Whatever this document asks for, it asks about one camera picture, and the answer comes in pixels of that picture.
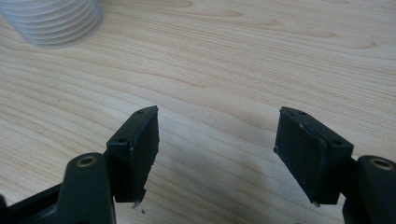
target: white cup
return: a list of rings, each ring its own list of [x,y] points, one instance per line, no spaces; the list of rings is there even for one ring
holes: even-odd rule
[[[27,42],[43,49],[74,45],[102,22],[97,0],[0,0],[0,12]]]

